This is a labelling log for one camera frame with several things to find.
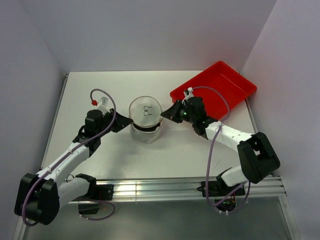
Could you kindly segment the black garment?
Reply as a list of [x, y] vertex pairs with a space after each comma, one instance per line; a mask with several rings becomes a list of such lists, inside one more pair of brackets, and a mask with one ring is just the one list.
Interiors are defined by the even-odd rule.
[[161, 126], [161, 122], [158, 122], [157, 124], [152, 124], [152, 125], [138, 125], [135, 122], [133, 122], [132, 126], [141, 132], [149, 133], [149, 132], [156, 131]]

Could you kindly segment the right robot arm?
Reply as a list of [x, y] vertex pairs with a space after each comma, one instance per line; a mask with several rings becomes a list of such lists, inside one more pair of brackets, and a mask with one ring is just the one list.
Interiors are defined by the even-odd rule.
[[216, 189], [222, 195], [229, 194], [237, 184], [257, 184], [281, 166], [264, 133], [243, 132], [210, 117], [201, 97], [177, 100], [161, 116], [178, 124], [188, 122], [197, 135], [217, 141], [238, 153], [239, 165], [216, 177]]

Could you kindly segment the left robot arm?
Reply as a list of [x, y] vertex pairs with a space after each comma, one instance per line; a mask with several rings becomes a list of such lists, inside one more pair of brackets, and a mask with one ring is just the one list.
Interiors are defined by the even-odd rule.
[[48, 225], [59, 210], [75, 199], [91, 200], [98, 193], [95, 177], [79, 173], [67, 181], [71, 172], [89, 159], [109, 132], [118, 133], [132, 123], [113, 108], [107, 112], [87, 112], [84, 125], [68, 149], [54, 162], [36, 174], [25, 174], [19, 183], [14, 213], [25, 225]]

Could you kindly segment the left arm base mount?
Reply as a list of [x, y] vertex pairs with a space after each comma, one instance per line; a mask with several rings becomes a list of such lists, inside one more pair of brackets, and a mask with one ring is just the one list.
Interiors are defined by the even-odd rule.
[[77, 198], [78, 213], [82, 218], [91, 221], [100, 221], [110, 218], [116, 211], [113, 199], [114, 185], [99, 184], [95, 187], [92, 196]]

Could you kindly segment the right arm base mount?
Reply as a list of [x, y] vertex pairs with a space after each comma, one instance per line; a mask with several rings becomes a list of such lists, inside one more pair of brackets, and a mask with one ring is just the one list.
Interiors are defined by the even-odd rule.
[[220, 176], [216, 180], [202, 181], [196, 189], [206, 199], [207, 204], [220, 215], [228, 216], [240, 208], [246, 199], [238, 205], [237, 196], [245, 196], [245, 184], [227, 186]]

